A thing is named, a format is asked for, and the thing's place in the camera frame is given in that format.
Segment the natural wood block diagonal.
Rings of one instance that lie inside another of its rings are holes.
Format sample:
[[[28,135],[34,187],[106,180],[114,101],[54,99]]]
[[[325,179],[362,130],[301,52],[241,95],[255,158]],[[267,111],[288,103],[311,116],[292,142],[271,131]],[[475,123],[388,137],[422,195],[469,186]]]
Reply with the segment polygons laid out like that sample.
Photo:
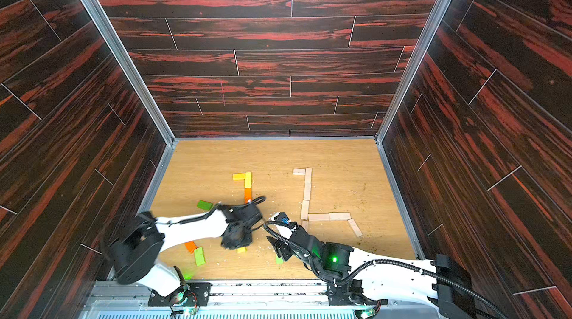
[[[328,213],[309,214],[308,220],[310,222],[328,222],[330,220],[330,215]]]

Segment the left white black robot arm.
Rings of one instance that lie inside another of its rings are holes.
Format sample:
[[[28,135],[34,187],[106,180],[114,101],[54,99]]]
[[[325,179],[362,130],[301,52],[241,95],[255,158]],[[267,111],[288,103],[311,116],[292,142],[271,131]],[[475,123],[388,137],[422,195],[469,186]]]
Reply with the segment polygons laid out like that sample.
[[[221,239],[221,246],[237,250],[253,243],[255,225],[262,220],[257,207],[260,196],[245,204],[216,204],[206,213],[155,217],[142,212],[126,217],[115,230],[104,234],[103,255],[111,262],[121,285],[134,283],[148,287],[173,306],[188,301],[191,289],[176,266],[167,266],[159,255],[169,248],[199,239]]]

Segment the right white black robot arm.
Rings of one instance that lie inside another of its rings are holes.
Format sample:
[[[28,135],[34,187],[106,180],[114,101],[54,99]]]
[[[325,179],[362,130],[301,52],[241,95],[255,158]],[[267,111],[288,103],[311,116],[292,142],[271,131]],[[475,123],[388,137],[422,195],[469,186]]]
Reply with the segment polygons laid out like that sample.
[[[507,316],[474,290],[466,269],[444,254],[434,259],[398,259],[323,242],[285,213],[276,214],[263,228],[279,258],[296,257],[326,284],[332,305],[379,310],[393,301],[405,301],[426,306],[439,318]]]

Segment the natural wood block neck top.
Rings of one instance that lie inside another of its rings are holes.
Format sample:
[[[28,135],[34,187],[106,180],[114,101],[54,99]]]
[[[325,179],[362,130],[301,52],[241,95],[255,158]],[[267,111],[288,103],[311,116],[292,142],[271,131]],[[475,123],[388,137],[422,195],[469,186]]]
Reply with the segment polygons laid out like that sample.
[[[305,183],[311,184],[312,168],[305,169]]]

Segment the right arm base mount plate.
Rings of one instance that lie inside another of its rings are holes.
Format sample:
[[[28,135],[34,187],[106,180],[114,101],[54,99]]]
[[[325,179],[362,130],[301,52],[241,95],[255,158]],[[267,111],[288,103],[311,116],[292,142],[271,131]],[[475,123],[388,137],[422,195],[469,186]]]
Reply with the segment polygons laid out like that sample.
[[[361,280],[353,280],[344,286],[335,286],[333,282],[327,282],[326,285],[330,306],[377,306],[380,303],[364,295]]]

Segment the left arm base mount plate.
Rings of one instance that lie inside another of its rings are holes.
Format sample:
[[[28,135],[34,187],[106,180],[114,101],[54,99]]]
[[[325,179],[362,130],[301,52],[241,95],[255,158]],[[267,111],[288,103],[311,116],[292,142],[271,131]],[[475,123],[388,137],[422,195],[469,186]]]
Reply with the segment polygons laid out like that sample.
[[[173,294],[163,297],[153,290],[147,305],[149,307],[198,308],[207,306],[211,294],[211,283],[187,282]]]

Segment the natural wood block neck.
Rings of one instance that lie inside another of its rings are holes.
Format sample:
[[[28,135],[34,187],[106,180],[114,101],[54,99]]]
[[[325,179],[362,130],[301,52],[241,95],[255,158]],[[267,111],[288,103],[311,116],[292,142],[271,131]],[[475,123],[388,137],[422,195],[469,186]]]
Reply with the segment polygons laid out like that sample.
[[[312,168],[305,169],[305,183],[311,184]]]
[[[310,201],[311,200],[311,184],[310,183],[305,183],[303,200],[304,201]]]

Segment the natural wood block body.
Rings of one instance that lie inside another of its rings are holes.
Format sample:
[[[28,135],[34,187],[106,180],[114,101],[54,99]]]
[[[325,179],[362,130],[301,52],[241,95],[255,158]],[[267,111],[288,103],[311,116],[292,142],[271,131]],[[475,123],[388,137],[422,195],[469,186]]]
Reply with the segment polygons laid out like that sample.
[[[310,204],[310,201],[307,201],[307,200],[304,200],[304,201],[302,202],[302,208],[301,208],[301,215],[300,215],[300,217],[301,217],[301,219],[304,220],[304,221],[307,221],[307,220],[308,220],[309,204]]]

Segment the orange block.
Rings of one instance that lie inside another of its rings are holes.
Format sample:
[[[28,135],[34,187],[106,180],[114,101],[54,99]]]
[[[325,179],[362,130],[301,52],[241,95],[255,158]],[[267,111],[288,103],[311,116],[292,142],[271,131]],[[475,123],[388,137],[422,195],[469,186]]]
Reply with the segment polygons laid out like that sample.
[[[186,242],[184,246],[189,253],[194,253],[198,248],[198,246],[196,246],[196,244],[193,241]]]
[[[248,203],[249,201],[253,200],[253,193],[251,188],[244,189],[244,201]]]

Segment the short yellow block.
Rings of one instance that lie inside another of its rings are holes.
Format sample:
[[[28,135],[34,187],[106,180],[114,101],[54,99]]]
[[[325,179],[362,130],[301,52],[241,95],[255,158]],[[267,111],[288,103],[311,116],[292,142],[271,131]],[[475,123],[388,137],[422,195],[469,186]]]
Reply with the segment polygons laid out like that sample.
[[[232,175],[232,179],[234,181],[240,181],[240,180],[245,180],[246,178],[246,174],[245,173],[236,173]]]

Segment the small green block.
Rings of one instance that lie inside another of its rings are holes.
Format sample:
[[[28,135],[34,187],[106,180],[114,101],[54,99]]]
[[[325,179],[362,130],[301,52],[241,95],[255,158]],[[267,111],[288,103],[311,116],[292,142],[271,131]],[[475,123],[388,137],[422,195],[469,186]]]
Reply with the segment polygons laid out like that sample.
[[[198,201],[197,208],[203,211],[210,211],[214,204],[208,201]]]

